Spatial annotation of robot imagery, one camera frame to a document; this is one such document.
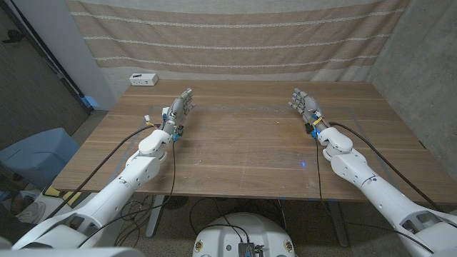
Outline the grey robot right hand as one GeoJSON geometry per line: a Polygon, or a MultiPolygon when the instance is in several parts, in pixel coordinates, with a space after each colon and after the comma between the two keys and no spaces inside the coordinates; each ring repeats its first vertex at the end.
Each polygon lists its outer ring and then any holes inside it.
{"type": "Polygon", "coordinates": [[[323,130],[330,126],[324,118],[321,107],[305,91],[295,88],[288,105],[302,115],[306,133],[311,134],[313,138],[317,138],[323,130]]]}

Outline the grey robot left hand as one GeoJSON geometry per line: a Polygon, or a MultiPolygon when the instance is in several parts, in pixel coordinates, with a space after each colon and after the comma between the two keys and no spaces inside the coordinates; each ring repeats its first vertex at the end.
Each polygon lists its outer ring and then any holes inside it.
{"type": "Polygon", "coordinates": [[[179,126],[182,126],[185,122],[186,116],[189,114],[190,110],[195,106],[194,104],[192,104],[192,101],[193,91],[191,88],[187,88],[169,106],[161,130],[167,133],[172,133],[179,126]]]}

